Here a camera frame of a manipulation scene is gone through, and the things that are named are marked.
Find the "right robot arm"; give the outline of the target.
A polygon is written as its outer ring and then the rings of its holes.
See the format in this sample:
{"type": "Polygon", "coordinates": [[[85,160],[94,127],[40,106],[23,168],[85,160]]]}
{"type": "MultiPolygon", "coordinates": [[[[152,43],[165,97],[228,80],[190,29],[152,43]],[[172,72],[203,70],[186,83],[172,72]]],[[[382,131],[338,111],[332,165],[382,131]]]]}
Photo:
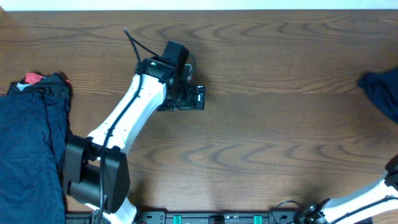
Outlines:
{"type": "Polygon", "coordinates": [[[299,224],[357,223],[375,215],[397,209],[397,157],[385,166],[382,177],[340,198],[315,203],[297,215],[299,224]]]}

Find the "navy blue shorts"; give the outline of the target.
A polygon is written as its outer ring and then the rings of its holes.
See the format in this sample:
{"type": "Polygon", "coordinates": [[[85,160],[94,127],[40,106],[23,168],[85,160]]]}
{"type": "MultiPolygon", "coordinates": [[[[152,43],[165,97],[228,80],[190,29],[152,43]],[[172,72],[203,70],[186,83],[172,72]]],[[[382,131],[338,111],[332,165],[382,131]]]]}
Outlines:
{"type": "Polygon", "coordinates": [[[397,123],[397,68],[364,73],[358,86],[380,112],[397,123]]]}

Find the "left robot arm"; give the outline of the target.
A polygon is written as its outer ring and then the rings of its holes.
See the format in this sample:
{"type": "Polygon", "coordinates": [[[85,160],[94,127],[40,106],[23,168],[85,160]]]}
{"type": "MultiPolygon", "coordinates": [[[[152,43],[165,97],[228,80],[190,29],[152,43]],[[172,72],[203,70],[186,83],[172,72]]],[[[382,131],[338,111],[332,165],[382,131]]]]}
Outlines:
{"type": "Polygon", "coordinates": [[[169,41],[162,55],[138,61],[128,91],[85,138],[70,136],[63,160],[63,191],[94,210],[90,223],[133,223],[136,207],[127,155],[155,111],[203,110],[205,87],[189,81],[189,50],[169,41]]]}

